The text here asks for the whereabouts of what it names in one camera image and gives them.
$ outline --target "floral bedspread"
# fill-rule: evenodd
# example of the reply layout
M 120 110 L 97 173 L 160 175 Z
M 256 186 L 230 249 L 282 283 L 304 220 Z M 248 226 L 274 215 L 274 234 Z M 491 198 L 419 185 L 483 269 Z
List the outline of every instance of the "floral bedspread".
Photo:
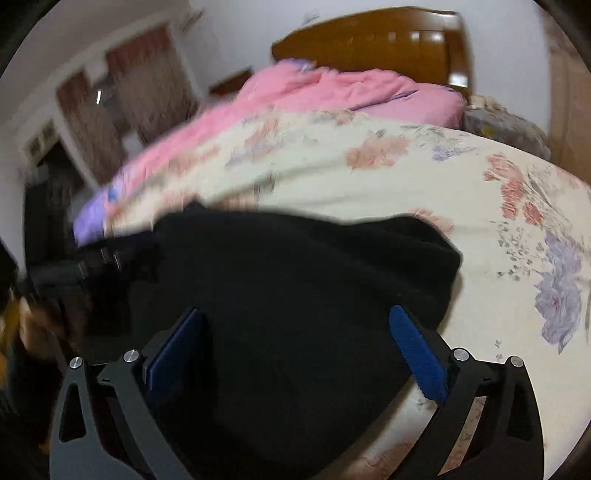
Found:
M 402 213 L 428 220 L 463 253 L 441 334 L 481 360 L 524 359 L 546 478 L 583 433 L 591 419 L 591 190 L 582 181 L 465 132 L 349 111 L 267 111 L 171 158 L 110 215 L 106 233 L 150 228 L 194 199 L 338 222 Z M 461 461 L 482 404 L 475 401 L 446 468 Z M 433 412 L 410 387 L 320 476 L 387 478 Z

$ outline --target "blue gripper pad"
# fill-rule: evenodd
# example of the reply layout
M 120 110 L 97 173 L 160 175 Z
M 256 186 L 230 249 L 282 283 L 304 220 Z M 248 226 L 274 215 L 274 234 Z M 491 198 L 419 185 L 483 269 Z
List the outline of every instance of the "blue gripper pad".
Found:
M 401 306 L 390 310 L 390 333 L 425 398 L 441 405 L 447 398 L 447 371 Z
M 177 322 L 174 332 L 146 370 L 146 399 L 150 403 L 161 403 L 182 385 L 186 366 L 198 346 L 202 326 L 203 317 L 196 309 Z

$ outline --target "person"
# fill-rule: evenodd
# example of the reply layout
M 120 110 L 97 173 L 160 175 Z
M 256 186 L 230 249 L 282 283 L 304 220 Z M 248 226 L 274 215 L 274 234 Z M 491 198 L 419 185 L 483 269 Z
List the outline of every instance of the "person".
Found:
M 40 448 L 48 439 L 61 384 L 50 332 L 61 327 L 44 309 L 21 308 L 20 330 L 7 352 L 0 390 L 0 477 L 48 480 L 49 461 Z

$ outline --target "purple flower print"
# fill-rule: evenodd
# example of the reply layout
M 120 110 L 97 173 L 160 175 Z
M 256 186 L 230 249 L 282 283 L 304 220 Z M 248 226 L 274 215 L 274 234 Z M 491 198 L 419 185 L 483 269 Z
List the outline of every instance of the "purple flower print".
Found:
M 433 160 L 435 161 L 446 161 L 448 158 L 452 158 L 456 155 L 462 155 L 463 153 L 471 152 L 475 150 L 475 147 L 455 147 L 450 145 L 437 144 L 433 147 Z
M 574 279 L 581 270 L 581 257 L 568 239 L 549 231 L 545 242 L 549 247 L 546 260 L 552 270 L 542 273 L 542 281 L 536 285 L 540 293 L 535 308 L 546 319 L 542 337 L 551 345 L 558 344 L 561 353 L 579 326 L 581 292 Z

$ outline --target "wooden furniture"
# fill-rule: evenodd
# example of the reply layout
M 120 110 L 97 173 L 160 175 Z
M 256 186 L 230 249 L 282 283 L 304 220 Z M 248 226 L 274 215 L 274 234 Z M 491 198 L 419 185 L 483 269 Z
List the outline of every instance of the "wooden furniture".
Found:
M 395 70 L 470 95 L 470 56 L 455 12 L 400 7 L 336 18 L 291 33 L 273 44 L 272 55 L 345 72 Z
M 228 95 L 229 93 L 239 92 L 244 86 L 246 81 L 254 75 L 252 68 L 247 68 L 241 72 L 238 72 L 231 77 L 228 77 L 221 82 L 210 87 L 209 93 L 218 96 Z
M 550 51 L 552 162 L 591 183 L 591 73 L 573 43 L 546 15 Z

